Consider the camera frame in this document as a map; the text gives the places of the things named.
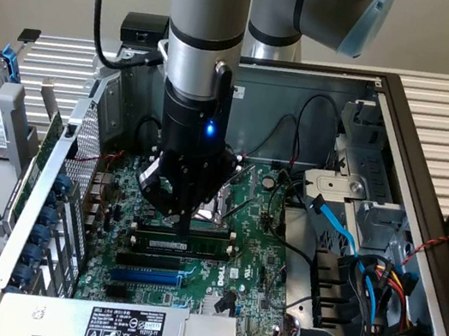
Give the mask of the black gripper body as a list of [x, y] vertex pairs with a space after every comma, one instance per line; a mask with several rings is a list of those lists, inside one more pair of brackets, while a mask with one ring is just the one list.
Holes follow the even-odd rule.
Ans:
[[159, 159], [181, 162], [189, 167], [191, 195], [201, 161], [223, 150], [232, 99], [193, 100], [165, 83]]

